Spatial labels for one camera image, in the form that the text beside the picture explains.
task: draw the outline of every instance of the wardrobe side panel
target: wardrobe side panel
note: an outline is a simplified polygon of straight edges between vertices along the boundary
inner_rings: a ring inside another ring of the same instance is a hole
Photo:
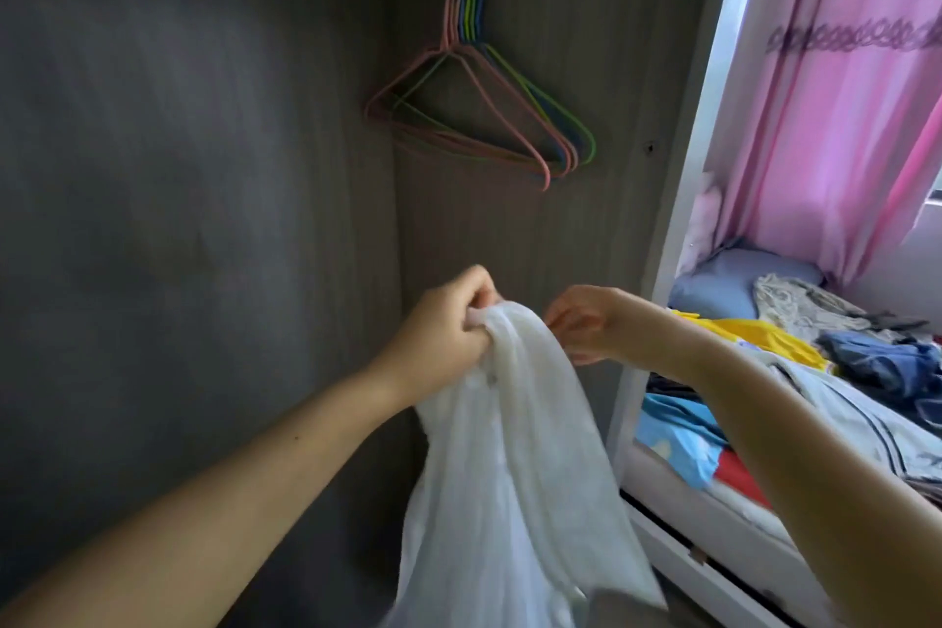
[[[383,0],[0,0],[0,601],[364,363],[400,281]],[[374,625],[406,415],[234,626]]]
[[[441,2],[399,0],[403,60],[434,41]],[[397,152],[406,303],[471,263],[537,311],[573,283],[639,289],[703,3],[486,0],[484,38],[582,119],[598,156],[541,193],[536,174]],[[448,122],[509,140],[455,67],[423,101]],[[617,377],[614,365],[582,373],[602,431]]]

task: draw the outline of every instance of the person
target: person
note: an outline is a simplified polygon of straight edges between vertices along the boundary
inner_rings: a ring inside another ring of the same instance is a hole
[[[480,360],[490,336],[465,314],[499,300],[480,266],[427,291],[365,369],[93,539],[0,625],[216,625],[367,435]],[[845,622],[942,620],[942,515],[735,345],[611,288],[570,288],[545,320],[577,365],[618,360],[700,392]]]

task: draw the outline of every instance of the hanger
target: hanger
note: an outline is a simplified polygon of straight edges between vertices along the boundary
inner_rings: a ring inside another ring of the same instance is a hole
[[[595,138],[569,110],[528,80],[480,38],[484,0],[445,0],[442,35],[437,46],[419,53],[391,82],[367,102],[365,114],[394,131],[397,146],[440,151],[465,158],[491,159],[531,169],[543,176],[546,190],[554,178],[595,158]],[[458,62],[485,105],[523,150],[471,137],[420,110],[412,98],[447,61]],[[485,81],[509,94],[547,135],[556,158],[541,153],[501,112]]]

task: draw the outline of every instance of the left arm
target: left arm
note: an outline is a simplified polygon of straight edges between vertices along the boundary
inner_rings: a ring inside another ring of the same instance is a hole
[[[465,328],[498,300],[477,266],[426,293],[362,372],[58,565],[0,614],[4,628],[210,628],[363,440],[450,384],[490,344]]]

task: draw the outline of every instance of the forearm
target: forearm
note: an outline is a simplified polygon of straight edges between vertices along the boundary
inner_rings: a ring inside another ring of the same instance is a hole
[[[704,397],[848,622],[936,625],[942,514],[735,346],[698,332],[689,349],[683,381]]]
[[[18,598],[4,626],[216,625],[304,509],[392,409],[361,373],[95,539]]]

